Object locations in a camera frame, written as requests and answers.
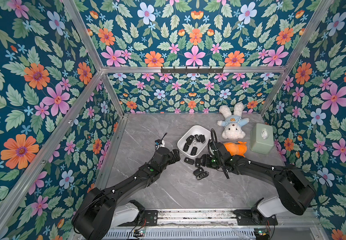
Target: marble surface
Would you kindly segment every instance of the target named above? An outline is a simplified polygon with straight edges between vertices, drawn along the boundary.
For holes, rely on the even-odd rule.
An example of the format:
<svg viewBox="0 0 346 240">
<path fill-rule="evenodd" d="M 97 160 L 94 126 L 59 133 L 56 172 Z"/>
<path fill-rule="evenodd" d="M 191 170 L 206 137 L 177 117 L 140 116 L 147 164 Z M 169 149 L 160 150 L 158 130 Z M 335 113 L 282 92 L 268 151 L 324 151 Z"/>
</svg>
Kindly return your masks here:
<svg viewBox="0 0 346 240">
<path fill-rule="evenodd" d="M 177 148 L 178 140 L 193 125 L 206 129 L 214 128 L 220 142 L 230 142 L 221 138 L 223 127 L 217 126 L 217 120 L 223 120 L 221 114 L 132 114 L 128 123 L 110 173 L 107 186 L 113 186 L 128 178 L 139 166 L 149 161 L 154 153 L 154 141 L 165 132 L 165 146 Z M 250 151 L 250 130 L 257 123 L 263 123 L 259 114 L 244 114 L 250 122 L 243 126 L 248 150 L 245 156 L 253 161 L 265 164 L 281 165 L 277 150 L 273 147 L 268 155 Z M 145 208 L 238 208 L 252 207 L 262 198 L 277 195 L 275 187 L 252 177 L 230 174 L 226 179 L 223 172 L 204 167 L 209 176 L 196 180 L 194 165 L 181 161 L 169 165 L 160 179 L 149 187 L 132 195 L 131 199 L 140 202 Z"/>
</svg>

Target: white plastic basket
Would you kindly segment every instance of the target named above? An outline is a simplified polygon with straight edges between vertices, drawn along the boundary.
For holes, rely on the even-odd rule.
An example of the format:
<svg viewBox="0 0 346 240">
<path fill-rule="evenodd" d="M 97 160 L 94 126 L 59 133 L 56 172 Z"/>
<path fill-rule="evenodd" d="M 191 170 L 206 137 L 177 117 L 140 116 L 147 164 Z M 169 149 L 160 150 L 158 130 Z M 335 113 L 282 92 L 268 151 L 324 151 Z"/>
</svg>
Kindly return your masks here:
<svg viewBox="0 0 346 240">
<path fill-rule="evenodd" d="M 203 134 L 205 136 L 205 142 L 197 142 L 196 147 L 197 147 L 197 153 L 196 155 L 190 155 L 193 145 L 191 144 L 188 151 L 184 152 L 184 146 L 186 143 L 186 139 L 190 136 L 190 135 L 201 135 Z M 206 147 L 206 145 L 208 144 L 208 141 L 210 139 L 210 131 L 204 127 L 201 127 L 200 125 L 194 125 L 193 127 L 191 127 L 185 134 L 184 136 L 181 137 L 181 139 L 177 142 L 177 147 L 180 150 L 180 152 L 182 152 L 182 154 L 185 157 L 189 157 L 190 159 L 195 159 L 197 158 L 200 153 L 202 152 L 202 150 L 204 149 L 204 147 Z"/>
</svg>

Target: white stuffed bunny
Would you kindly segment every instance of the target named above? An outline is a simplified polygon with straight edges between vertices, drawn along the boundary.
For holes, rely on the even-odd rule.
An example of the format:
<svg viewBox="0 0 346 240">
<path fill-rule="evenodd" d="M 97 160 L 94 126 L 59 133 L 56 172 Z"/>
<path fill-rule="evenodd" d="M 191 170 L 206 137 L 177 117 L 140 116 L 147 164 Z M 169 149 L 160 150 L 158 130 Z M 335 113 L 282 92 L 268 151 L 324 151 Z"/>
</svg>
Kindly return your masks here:
<svg viewBox="0 0 346 240">
<path fill-rule="evenodd" d="M 245 137 L 245 132 L 242 131 L 241 127 L 249 122 L 249 118 L 242 119 L 243 109 L 243 103 L 236 103 L 232 115 L 228 106 L 223 105 L 219 108 L 220 113 L 225 118 L 225 121 L 217 121 L 218 126 L 225 127 L 221 134 L 222 138 L 235 140 Z"/>
</svg>

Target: orange stuffed animal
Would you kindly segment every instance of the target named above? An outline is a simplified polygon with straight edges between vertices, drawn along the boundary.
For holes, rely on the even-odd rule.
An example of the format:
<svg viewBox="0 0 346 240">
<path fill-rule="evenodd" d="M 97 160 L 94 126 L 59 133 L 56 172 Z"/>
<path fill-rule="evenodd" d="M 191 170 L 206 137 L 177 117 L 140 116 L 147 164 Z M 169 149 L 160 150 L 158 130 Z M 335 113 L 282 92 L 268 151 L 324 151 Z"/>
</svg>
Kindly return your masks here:
<svg viewBox="0 0 346 240">
<path fill-rule="evenodd" d="M 232 156 L 234 155 L 240 155 L 240 156 L 244 156 L 244 153 L 246 152 L 247 150 L 247 147 L 246 147 L 246 142 L 240 142 L 238 141 L 239 144 L 236 144 L 236 143 L 233 143 L 233 142 L 227 142 L 227 143 L 224 143 L 224 146 L 226 147 L 226 150 L 228 152 L 230 152 L 230 154 Z"/>
</svg>

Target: light green tissue box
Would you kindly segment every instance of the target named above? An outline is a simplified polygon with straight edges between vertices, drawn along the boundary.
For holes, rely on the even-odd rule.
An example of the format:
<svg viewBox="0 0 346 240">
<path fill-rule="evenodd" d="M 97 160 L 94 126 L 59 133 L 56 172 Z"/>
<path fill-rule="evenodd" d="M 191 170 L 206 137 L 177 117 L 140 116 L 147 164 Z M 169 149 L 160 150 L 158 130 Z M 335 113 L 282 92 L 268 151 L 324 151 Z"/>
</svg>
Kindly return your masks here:
<svg viewBox="0 0 346 240">
<path fill-rule="evenodd" d="M 261 134 L 267 132 L 267 138 L 264 139 Z M 273 127 L 262 123 L 257 123 L 250 131 L 250 150 L 262 154 L 268 154 L 274 145 Z"/>
</svg>

